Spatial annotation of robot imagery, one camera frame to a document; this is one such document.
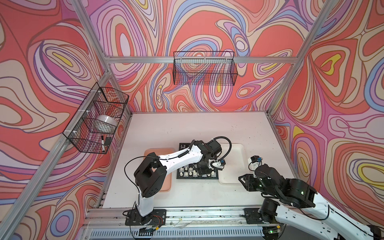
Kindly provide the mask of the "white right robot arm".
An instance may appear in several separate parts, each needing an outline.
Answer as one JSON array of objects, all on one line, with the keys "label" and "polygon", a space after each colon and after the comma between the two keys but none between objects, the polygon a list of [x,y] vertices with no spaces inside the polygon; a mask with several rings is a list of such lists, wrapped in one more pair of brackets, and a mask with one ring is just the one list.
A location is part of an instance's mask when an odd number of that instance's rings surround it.
[{"label": "white right robot arm", "polygon": [[263,164],[238,178],[248,192],[264,198],[256,217],[268,224],[283,224],[322,240],[382,240],[384,229],[365,225],[343,213],[312,186],[284,178]]}]

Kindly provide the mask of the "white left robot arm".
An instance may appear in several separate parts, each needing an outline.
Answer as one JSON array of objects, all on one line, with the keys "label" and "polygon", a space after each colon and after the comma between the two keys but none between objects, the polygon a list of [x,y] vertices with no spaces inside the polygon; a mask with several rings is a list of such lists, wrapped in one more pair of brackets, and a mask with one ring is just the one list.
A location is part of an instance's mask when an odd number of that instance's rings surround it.
[{"label": "white left robot arm", "polygon": [[139,188],[137,210],[140,216],[146,217],[152,213],[154,197],[169,174],[190,164],[197,165],[199,176],[210,174],[210,162],[216,160],[221,151],[221,145],[211,140],[208,143],[192,141],[189,147],[168,155],[148,154],[134,172],[135,184]]}]

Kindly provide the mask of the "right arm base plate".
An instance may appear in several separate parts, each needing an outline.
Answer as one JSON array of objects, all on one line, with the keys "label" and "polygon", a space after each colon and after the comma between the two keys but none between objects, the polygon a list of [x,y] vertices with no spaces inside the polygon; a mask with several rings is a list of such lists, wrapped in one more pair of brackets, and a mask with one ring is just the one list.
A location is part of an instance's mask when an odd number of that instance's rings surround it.
[{"label": "right arm base plate", "polygon": [[245,208],[243,217],[247,224],[278,224],[277,213],[274,210],[259,208]]}]

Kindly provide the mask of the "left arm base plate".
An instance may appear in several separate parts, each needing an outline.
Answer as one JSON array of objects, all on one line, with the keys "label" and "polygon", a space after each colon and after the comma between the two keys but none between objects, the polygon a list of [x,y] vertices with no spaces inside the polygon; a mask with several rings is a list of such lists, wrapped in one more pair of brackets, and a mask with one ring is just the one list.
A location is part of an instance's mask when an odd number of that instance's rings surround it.
[{"label": "left arm base plate", "polygon": [[154,209],[146,216],[141,216],[137,209],[132,209],[123,212],[123,216],[126,217],[126,226],[153,226],[161,227],[166,223],[167,210],[166,209]]}]

